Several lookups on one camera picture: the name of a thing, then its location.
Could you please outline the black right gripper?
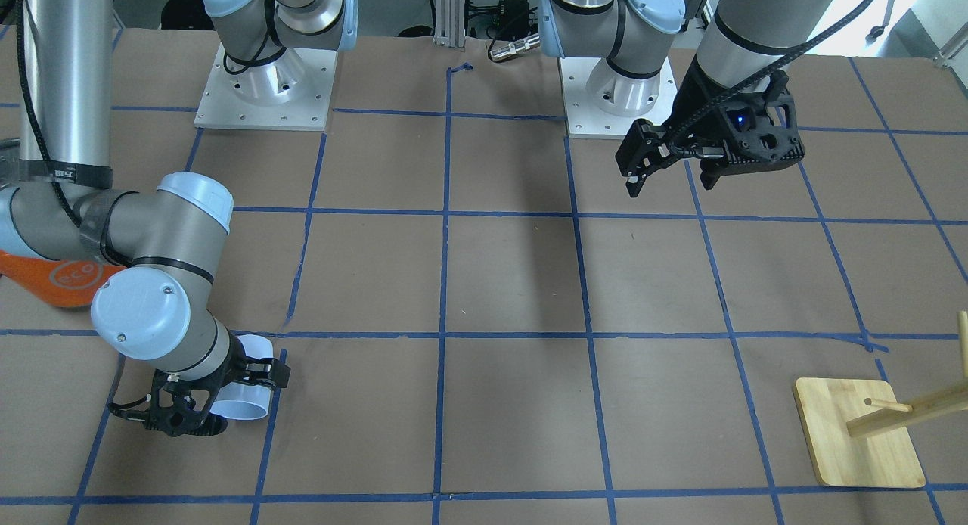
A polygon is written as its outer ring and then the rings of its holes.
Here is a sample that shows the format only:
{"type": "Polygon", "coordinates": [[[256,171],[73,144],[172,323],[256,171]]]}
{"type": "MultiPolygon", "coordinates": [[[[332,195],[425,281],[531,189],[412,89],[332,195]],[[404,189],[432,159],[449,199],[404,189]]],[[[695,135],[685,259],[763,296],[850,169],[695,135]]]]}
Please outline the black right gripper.
{"type": "Polygon", "coordinates": [[[229,337],[228,355],[214,372],[198,380],[171,381],[156,370],[148,409],[148,429],[167,436],[217,436],[228,428],[228,419],[210,412],[222,387],[241,376],[246,366],[246,385],[284,390],[291,369],[276,357],[248,359],[236,336],[229,337]]]}

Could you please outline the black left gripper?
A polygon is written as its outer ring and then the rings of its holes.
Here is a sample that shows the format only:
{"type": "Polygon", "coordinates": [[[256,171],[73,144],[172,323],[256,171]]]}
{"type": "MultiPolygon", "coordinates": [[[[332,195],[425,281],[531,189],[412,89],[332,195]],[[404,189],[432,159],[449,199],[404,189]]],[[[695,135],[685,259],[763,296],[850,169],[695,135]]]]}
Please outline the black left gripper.
{"type": "Polygon", "coordinates": [[[775,70],[765,86],[757,86],[751,93],[736,93],[688,125],[687,120],[696,111],[726,92],[693,61],[678,88],[666,126],[634,120],[616,150],[616,166],[626,179],[629,197],[639,197],[644,180],[669,166],[668,156],[661,153],[665,135],[668,143],[680,149],[724,149],[723,157],[700,163],[700,181],[707,191],[715,187],[725,170],[781,170],[805,159],[788,82],[785,70],[775,70]]]}

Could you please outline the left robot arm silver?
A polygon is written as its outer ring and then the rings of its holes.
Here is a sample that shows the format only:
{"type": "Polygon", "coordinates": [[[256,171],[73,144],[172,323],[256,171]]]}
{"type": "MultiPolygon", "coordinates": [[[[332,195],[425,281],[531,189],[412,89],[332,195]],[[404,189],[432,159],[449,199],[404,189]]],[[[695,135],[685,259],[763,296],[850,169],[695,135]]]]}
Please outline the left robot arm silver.
{"type": "MultiPolygon", "coordinates": [[[[616,151],[629,197],[679,160],[700,161],[704,188],[725,176],[788,169],[805,159],[787,67],[809,51],[833,0],[719,0],[670,115],[640,117],[616,151]]],[[[657,84],[685,0],[540,0],[537,26],[549,57],[595,57],[596,94],[606,84],[657,84]]]]}

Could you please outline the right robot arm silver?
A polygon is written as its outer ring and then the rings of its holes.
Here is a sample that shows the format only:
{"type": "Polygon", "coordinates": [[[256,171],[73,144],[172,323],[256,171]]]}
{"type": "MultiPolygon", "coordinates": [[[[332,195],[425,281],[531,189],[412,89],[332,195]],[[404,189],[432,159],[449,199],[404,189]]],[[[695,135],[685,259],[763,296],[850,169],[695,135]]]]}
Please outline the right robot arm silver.
{"type": "Polygon", "coordinates": [[[117,190],[110,167],[114,0],[14,0],[20,153],[2,166],[2,249],[120,266],[95,290],[101,339],[154,369],[150,391],[114,417],[167,436],[215,436],[266,411],[290,380],[263,337],[208,310],[233,197],[177,171],[153,193],[117,190]]]}

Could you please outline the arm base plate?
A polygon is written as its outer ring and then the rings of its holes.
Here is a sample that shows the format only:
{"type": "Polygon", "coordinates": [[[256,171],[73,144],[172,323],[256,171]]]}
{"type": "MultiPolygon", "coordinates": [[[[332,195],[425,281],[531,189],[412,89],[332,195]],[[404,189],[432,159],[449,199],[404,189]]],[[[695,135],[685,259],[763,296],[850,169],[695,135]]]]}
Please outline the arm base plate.
{"type": "Polygon", "coordinates": [[[297,48],[232,76],[219,47],[194,125],[204,129],[317,131],[327,128],[339,54],[297,48]]]}
{"type": "Polygon", "coordinates": [[[601,57],[559,60],[570,138],[621,139],[636,119],[663,124],[677,86],[668,59],[647,79],[620,76],[601,57]]]}

